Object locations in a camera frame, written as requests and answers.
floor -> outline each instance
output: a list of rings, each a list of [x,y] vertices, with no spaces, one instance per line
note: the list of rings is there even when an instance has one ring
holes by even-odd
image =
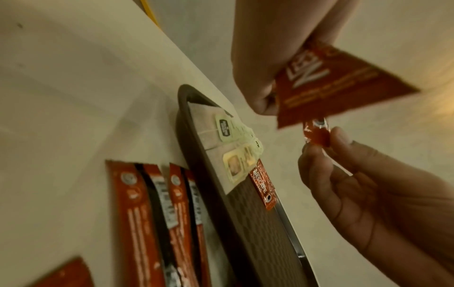
[[[230,64],[234,1],[149,0],[163,31],[235,105],[265,145],[263,162],[322,287],[394,286],[331,227],[303,186],[301,127],[254,114]],[[336,45],[404,77],[420,96],[330,118],[357,141],[454,183],[454,2],[364,0]]]

tray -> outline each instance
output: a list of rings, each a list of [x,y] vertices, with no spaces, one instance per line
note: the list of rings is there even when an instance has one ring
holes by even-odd
[[[208,214],[242,286],[318,286],[312,268],[280,202],[267,211],[252,180],[228,195],[197,136],[188,102],[218,106],[198,90],[182,85],[176,134],[195,175]]]

table surface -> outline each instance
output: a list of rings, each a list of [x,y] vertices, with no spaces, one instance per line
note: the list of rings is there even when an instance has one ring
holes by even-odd
[[[185,166],[177,90],[232,104],[127,0],[0,2],[0,286],[81,255],[120,286],[104,160]],[[228,262],[205,213],[214,286]]]

yellow object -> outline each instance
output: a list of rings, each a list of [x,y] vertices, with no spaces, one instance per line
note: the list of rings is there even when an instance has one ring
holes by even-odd
[[[153,14],[153,11],[151,11],[150,6],[148,5],[147,0],[140,0],[143,6],[143,9],[145,10],[145,13],[148,15],[148,17],[151,19],[151,21],[155,22],[156,26],[158,26],[159,29],[161,27],[156,21],[155,14]]]

white table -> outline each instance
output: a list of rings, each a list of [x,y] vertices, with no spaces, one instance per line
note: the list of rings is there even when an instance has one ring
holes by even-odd
[[[75,255],[119,286],[105,159],[185,165],[177,90],[231,103],[130,0],[0,2],[0,286]],[[205,213],[214,286],[228,262]]]

